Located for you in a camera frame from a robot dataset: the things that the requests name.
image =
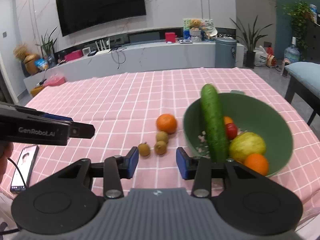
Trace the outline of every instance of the white wall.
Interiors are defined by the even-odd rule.
[[[230,17],[236,18],[235,0],[145,0],[147,15],[117,20],[97,25],[62,37],[55,0],[16,0],[21,39],[29,45],[39,43],[46,30],[58,29],[56,51],[86,41],[114,35],[154,28],[181,27],[184,18],[208,18],[217,27],[234,28]]]
[[[20,95],[26,86],[21,63],[13,56],[13,50],[19,43],[14,20],[13,0],[0,0],[0,54],[15,96]]]
[[[237,17],[240,19],[244,27],[247,29],[248,24],[251,28],[254,23],[255,17],[258,16],[257,27],[263,28],[264,26],[273,23],[272,26],[264,29],[261,34],[268,34],[268,36],[260,39],[257,46],[263,46],[264,41],[272,43],[275,47],[276,39],[276,1],[275,0],[236,0]]]

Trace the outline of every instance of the orange fruit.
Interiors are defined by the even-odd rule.
[[[245,160],[244,160],[244,166],[247,166],[248,168],[254,170],[255,172],[266,176],[269,171],[269,162],[266,159],[265,156],[254,153],[249,155]]]
[[[168,134],[174,133],[177,130],[177,120],[172,114],[161,114],[156,121],[159,131],[164,131]]]
[[[224,124],[233,123],[233,120],[229,116],[223,117]]]

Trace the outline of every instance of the red box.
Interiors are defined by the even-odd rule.
[[[175,33],[165,33],[164,36],[165,36],[166,42],[168,42],[168,41],[171,41],[172,43],[176,42],[176,34]]]
[[[83,52],[82,52],[81,49],[79,49],[79,50],[71,52],[68,55],[65,55],[64,59],[67,60],[67,61],[71,61],[71,60],[74,60],[74,59],[77,59],[77,58],[81,58],[81,57],[83,57]]]

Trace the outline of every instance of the trash can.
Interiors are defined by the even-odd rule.
[[[236,40],[227,38],[217,38],[215,47],[215,68],[236,67]]]

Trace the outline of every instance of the blue cushion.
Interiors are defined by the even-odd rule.
[[[320,98],[320,65],[311,62],[296,62],[285,67],[290,75]]]

